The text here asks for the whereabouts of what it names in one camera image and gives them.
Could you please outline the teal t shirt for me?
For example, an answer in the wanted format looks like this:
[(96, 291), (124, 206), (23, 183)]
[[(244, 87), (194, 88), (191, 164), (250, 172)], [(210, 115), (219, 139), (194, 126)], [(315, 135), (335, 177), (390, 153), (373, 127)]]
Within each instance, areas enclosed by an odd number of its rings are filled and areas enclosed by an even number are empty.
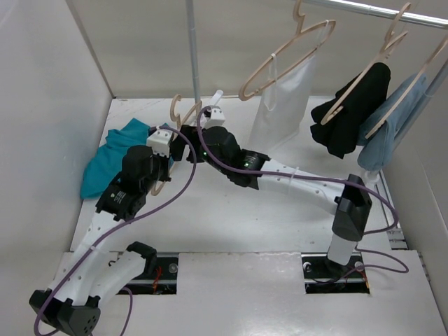
[(87, 164), (80, 187), (82, 200), (101, 196), (122, 167), (122, 159), (132, 146), (145, 145), (150, 127), (131, 119), (122, 129), (110, 129), (106, 143), (100, 146)]

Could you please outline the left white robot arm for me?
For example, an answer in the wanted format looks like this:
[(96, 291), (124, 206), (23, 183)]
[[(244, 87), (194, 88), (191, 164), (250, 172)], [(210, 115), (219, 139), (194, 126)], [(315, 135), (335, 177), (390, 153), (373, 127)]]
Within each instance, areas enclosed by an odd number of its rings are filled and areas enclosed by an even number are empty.
[(108, 259), (115, 234), (133, 222), (158, 181), (168, 181), (170, 162), (165, 154), (146, 145), (130, 147), (121, 170), (99, 197), (90, 226), (70, 262), (45, 290), (29, 299), (36, 322), (65, 335), (91, 335), (101, 308), (133, 278), (151, 276), (157, 251), (144, 243), (130, 244), (110, 267)]

